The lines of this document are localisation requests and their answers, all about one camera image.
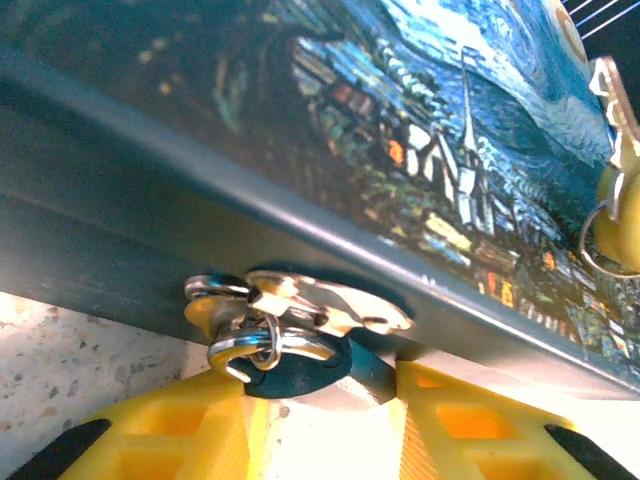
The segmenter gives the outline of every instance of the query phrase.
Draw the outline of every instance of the yellow plastic object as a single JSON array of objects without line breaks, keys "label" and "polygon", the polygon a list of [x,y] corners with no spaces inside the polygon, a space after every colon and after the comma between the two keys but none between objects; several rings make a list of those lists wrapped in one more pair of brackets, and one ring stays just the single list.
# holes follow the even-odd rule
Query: yellow plastic object
[{"label": "yellow plastic object", "polygon": [[207,337],[207,340],[211,340],[211,312],[213,312],[220,298],[214,296],[205,296],[197,298],[187,305],[184,309],[184,317],[193,325],[198,327]]},{"label": "yellow plastic object", "polygon": [[409,362],[401,480],[593,480],[545,431],[566,420]]},{"label": "yellow plastic object", "polygon": [[[389,461],[401,480],[593,480],[544,430],[572,428],[564,419],[410,362],[398,363],[397,383],[407,414],[401,459]],[[96,415],[112,426],[61,479],[257,479],[268,411],[269,401],[208,371]]]},{"label": "yellow plastic object", "polygon": [[60,478],[258,478],[267,401],[248,400],[241,382],[207,371],[107,408],[94,418],[112,426]]},{"label": "yellow plastic object", "polygon": [[[633,162],[623,171],[626,174],[622,198],[620,202],[620,222],[609,220],[606,211],[601,211],[594,221],[594,235],[598,250],[611,260],[640,272],[640,159],[633,155],[633,150],[627,150],[628,156],[633,156]],[[611,167],[608,167],[600,181],[598,201],[607,196]]]},{"label": "yellow plastic object", "polygon": [[[590,88],[601,97],[607,120],[616,130],[611,164],[624,173],[619,222],[611,221],[606,211],[600,212],[594,222],[596,246],[612,260],[640,272],[640,129],[611,58],[595,60]],[[598,202],[607,198],[613,173],[612,167],[604,171],[598,187]]]}]

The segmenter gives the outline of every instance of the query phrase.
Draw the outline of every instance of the terrazzo floor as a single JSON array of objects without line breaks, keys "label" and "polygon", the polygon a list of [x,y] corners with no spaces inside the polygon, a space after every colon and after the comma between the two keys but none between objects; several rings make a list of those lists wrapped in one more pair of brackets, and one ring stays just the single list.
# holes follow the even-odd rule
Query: terrazzo floor
[{"label": "terrazzo floor", "polygon": [[[640,402],[514,388],[461,365],[467,381],[570,418],[640,477]],[[90,414],[207,368],[203,345],[0,293],[0,479]]]}]

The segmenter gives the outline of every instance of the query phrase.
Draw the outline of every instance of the metal hardware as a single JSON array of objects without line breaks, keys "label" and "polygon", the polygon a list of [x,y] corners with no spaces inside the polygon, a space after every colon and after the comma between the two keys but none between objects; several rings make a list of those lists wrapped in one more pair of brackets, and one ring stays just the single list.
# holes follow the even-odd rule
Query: metal hardware
[{"label": "metal hardware", "polygon": [[269,271],[252,272],[246,282],[226,275],[191,277],[185,293],[191,299],[185,316],[212,338],[209,364],[244,382],[248,395],[304,396],[342,382],[336,386],[340,395],[325,392],[341,398],[341,405],[364,407],[395,397],[393,367],[345,338],[359,327],[379,334],[410,328],[411,320],[386,300]]},{"label": "metal hardware", "polygon": [[189,300],[204,296],[246,298],[249,285],[232,275],[196,275],[185,280],[184,294]]},{"label": "metal hardware", "polygon": [[621,280],[628,280],[631,278],[638,278],[640,277],[640,274],[638,273],[624,273],[624,272],[616,272],[614,270],[611,270],[609,268],[603,267],[601,265],[599,265],[595,259],[591,256],[591,254],[587,251],[587,234],[589,233],[589,228],[591,227],[591,224],[593,223],[593,221],[595,220],[595,218],[598,216],[598,214],[608,208],[608,204],[606,200],[601,201],[600,203],[598,203],[598,205],[596,205],[596,207],[591,211],[591,213],[589,213],[589,216],[587,216],[587,219],[584,221],[584,224],[582,225],[582,230],[580,231],[580,242],[578,244],[578,248],[580,249],[580,255],[582,256],[582,258],[589,263],[589,265],[591,265],[594,269],[596,269],[598,272],[600,273],[604,273],[605,275],[609,275],[611,277],[615,277],[615,278],[619,278]]},{"label": "metal hardware", "polygon": [[337,337],[357,327],[388,335],[413,325],[392,303],[344,285],[271,271],[251,272],[246,280],[257,289],[251,308]]},{"label": "metal hardware", "polygon": [[[226,372],[244,383],[252,381],[250,373],[231,362],[237,358],[251,357],[272,348],[271,334],[262,328],[243,328],[216,339],[207,351],[212,368]],[[293,353],[317,361],[331,359],[336,351],[313,332],[295,327],[284,327],[281,333],[281,353]]]},{"label": "metal hardware", "polygon": [[607,211],[609,220],[620,222],[620,205],[625,184],[631,179],[623,170],[623,150],[633,149],[635,156],[640,157],[640,137],[638,123],[629,104],[626,91],[618,73],[615,62],[610,57],[598,58],[591,63],[593,77],[589,83],[591,91],[598,95],[606,110],[609,124],[616,129],[614,152],[609,159],[613,169],[613,177],[607,189],[607,198],[599,202],[589,213],[580,230],[578,249],[582,258],[598,272],[619,279],[640,278],[640,273],[624,273],[599,265],[587,251],[587,235],[593,221],[602,210]]},{"label": "metal hardware", "polygon": [[[282,329],[280,328],[278,319],[273,315],[268,314],[265,315],[264,318],[267,323],[267,327],[269,328],[269,339],[271,346],[268,350],[261,350],[259,352],[256,352],[249,358],[257,368],[266,372],[268,370],[273,370],[280,362],[280,357],[282,357],[283,341]],[[266,357],[262,356],[264,352],[268,352]]]}]

